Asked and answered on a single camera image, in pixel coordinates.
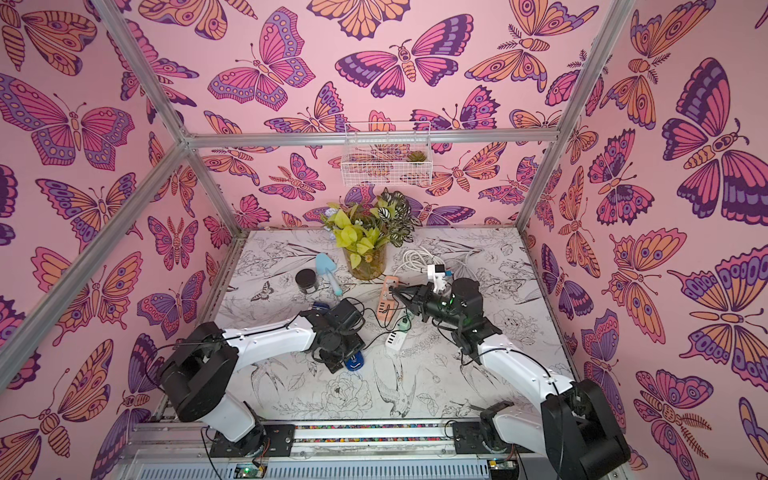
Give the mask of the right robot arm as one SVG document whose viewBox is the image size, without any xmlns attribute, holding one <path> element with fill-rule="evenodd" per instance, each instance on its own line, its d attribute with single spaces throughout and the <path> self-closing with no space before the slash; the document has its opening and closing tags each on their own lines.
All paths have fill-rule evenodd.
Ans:
<svg viewBox="0 0 768 480">
<path fill-rule="evenodd" d="M 553 372 L 516 346 L 485 316 L 477 281 L 459 278 L 447 295 L 431 283 L 390 293 L 422 320 L 447 327 L 464 356 L 533 405 L 532 415 L 504 403 L 488 409 L 481 423 L 490 448 L 510 444 L 544 455 L 559 479 L 602 479 L 629 462 L 631 449 L 603 390 L 592 380 Z"/>
</svg>

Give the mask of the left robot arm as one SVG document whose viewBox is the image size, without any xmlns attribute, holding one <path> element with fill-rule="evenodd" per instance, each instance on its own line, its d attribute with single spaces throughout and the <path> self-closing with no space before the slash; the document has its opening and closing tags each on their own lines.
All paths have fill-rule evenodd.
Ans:
<svg viewBox="0 0 768 480">
<path fill-rule="evenodd" d="M 335 373 L 364 346 L 364 314 L 341 300 L 330 309 L 310 308 L 276 323 L 222 329 L 206 322 L 182 340 L 159 368 L 157 379 L 177 418 L 202 422 L 240 450 L 260 448 L 264 429 L 257 414 L 230 392 L 233 376 L 248 366 L 294 352 Z"/>
</svg>

